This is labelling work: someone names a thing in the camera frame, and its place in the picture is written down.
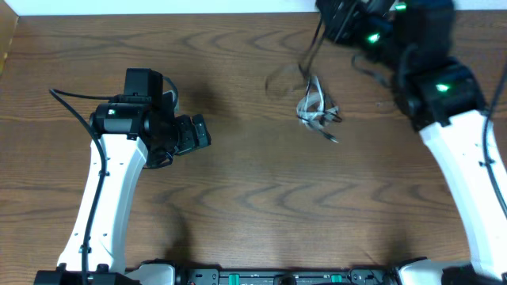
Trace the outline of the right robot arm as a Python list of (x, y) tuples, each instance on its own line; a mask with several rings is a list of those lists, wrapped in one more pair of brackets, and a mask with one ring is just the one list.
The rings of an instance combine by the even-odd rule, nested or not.
[(472, 71), (451, 56), (452, 0), (319, 1), (325, 38), (361, 49), (393, 73), (400, 111), (436, 159), (467, 235), (463, 263), (401, 263), (386, 284), (503, 284), (506, 281), (506, 169), (492, 115)]

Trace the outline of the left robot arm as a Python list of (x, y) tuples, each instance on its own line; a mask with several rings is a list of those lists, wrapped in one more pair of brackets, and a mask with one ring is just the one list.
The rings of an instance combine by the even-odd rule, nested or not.
[(52, 271), (34, 284), (185, 284), (184, 270), (161, 260), (128, 271), (125, 237), (133, 196), (144, 169), (161, 169), (181, 156), (210, 146), (201, 114), (178, 116), (177, 87), (148, 68), (129, 68), (124, 91), (101, 97), (88, 120), (90, 169), (78, 216)]

